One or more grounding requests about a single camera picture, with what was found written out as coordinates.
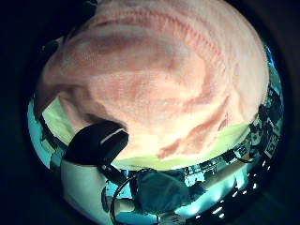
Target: fabric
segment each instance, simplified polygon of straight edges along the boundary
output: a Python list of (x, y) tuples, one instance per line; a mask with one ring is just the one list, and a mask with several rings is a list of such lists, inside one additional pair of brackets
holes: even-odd
[(166, 215), (160, 218), (159, 225), (185, 225), (186, 219), (180, 215)]
[(225, 1), (103, 1), (60, 39), (37, 86), (36, 115), (58, 98), (74, 132), (101, 119), (130, 134), (117, 160), (208, 155), (249, 124), (268, 69), (254, 28)]
[[(52, 134), (69, 145), (75, 136), (74, 131), (66, 117), (58, 98), (52, 102), (43, 112), (43, 117)], [(217, 142), (211, 151), (205, 155), (195, 158), (174, 157), (170, 159), (159, 159), (155, 155), (142, 157), (130, 157), (122, 160), (114, 160), (113, 165), (119, 169), (138, 171), (143, 168), (152, 168), (159, 171), (168, 171), (195, 165), (211, 158), (217, 157), (228, 149), (242, 142), (249, 133), (248, 124), (229, 126), (222, 129), (217, 135)]]
[(143, 214), (174, 211), (194, 202), (205, 192), (201, 186), (190, 191), (181, 171), (143, 172), (138, 175), (137, 186), (135, 203)]

